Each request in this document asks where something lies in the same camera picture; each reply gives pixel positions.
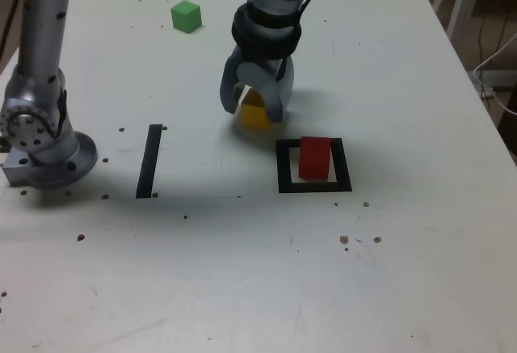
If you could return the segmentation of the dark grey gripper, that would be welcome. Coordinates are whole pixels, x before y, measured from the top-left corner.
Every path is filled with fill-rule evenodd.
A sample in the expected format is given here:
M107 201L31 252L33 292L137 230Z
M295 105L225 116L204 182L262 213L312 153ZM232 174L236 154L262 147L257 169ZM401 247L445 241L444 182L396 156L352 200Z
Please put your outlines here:
M244 87L250 86L261 94L269 120L281 122L292 96L293 82L291 57L283 60L248 57L239 46L235 46L225 63L221 79L221 104L225 111L234 114Z

